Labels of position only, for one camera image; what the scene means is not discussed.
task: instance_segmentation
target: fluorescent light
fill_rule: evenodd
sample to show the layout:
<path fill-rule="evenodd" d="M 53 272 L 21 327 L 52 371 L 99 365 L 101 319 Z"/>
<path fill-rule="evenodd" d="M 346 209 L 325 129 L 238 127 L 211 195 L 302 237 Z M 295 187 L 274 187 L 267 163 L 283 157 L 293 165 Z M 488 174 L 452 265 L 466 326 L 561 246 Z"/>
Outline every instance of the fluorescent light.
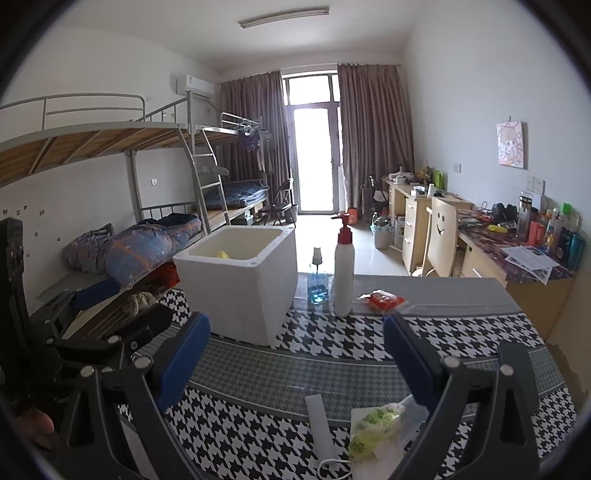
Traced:
<path fill-rule="evenodd" d="M 306 8 L 304 10 L 289 10 L 276 14 L 264 15 L 263 17 L 250 18 L 238 23 L 242 28 L 251 28 L 267 23 L 278 22 L 281 20 L 291 20 L 293 18 L 303 17 L 317 17 L 319 15 L 328 15 L 329 13 L 329 7 Z"/>

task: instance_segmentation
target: bucket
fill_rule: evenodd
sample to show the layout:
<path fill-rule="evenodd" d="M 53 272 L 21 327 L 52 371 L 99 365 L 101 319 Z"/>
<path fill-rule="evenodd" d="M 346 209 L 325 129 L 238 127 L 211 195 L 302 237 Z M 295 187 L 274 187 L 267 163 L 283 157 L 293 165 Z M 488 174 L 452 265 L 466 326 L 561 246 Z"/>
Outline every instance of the bucket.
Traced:
<path fill-rule="evenodd" d="M 394 239 L 394 233 L 390 226 L 376 227 L 372 226 L 374 233 L 374 247 L 378 250 L 385 250 L 390 248 L 390 244 Z"/>

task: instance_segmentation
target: glass door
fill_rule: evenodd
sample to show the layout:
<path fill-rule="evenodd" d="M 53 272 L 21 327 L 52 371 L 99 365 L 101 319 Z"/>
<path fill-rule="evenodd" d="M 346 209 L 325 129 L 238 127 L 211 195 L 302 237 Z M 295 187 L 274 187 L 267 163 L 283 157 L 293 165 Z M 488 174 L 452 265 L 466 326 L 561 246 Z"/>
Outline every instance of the glass door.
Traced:
<path fill-rule="evenodd" d="M 285 80 L 294 194 L 299 212 L 339 209 L 339 102 L 333 74 Z"/>

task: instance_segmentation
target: person's finger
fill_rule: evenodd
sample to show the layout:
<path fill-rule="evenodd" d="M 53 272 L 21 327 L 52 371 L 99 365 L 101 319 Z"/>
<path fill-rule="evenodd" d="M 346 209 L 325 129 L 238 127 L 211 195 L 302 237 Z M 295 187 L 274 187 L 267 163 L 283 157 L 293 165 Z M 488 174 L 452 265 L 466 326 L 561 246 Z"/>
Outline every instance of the person's finger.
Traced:
<path fill-rule="evenodd" d="M 53 450 L 53 445 L 49 441 L 49 438 L 46 435 L 42 434 L 42 433 L 36 434 L 32 438 L 32 440 L 36 444 L 38 444 L 38 445 L 42 446 L 43 448 L 45 448 L 46 450 Z"/>
<path fill-rule="evenodd" d="M 31 419 L 26 413 L 16 418 L 17 425 L 21 433 L 28 439 L 33 438 L 37 434 L 37 426 L 35 421 Z"/>
<path fill-rule="evenodd" d="M 47 435 L 53 433 L 53 421 L 51 420 L 51 418 L 49 418 L 49 415 L 47 413 L 42 412 L 37 407 L 33 407 L 31 410 L 29 410 L 29 412 L 35 422 L 35 425 L 37 426 L 37 431 L 39 433 L 44 433 Z"/>

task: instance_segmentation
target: brown curtain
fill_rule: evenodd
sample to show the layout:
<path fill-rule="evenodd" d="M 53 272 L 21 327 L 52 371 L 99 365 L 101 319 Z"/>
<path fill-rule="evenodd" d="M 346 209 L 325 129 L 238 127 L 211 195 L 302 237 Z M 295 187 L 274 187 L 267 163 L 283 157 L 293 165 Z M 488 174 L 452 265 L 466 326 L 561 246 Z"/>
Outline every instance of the brown curtain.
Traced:
<path fill-rule="evenodd" d="M 414 171 L 407 97 L 394 65 L 339 65 L 343 171 L 349 207 L 361 207 L 371 175 Z"/>
<path fill-rule="evenodd" d="M 275 195 L 279 185 L 290 177 L 287 117 L 281 74 L 279 71 L 263 73 L 222 83 L 220 104 L 223 112 L 251 120 L 262 118 L 263 129 L 271 133 L 271 140 L 266 147 L 270 157 L 267 174 L 271 194 Z M 256 152 L 247 152 L 237 142 L 223 146 L 220 163 L 230 171 L 230 181 L 262 178 Z"/>

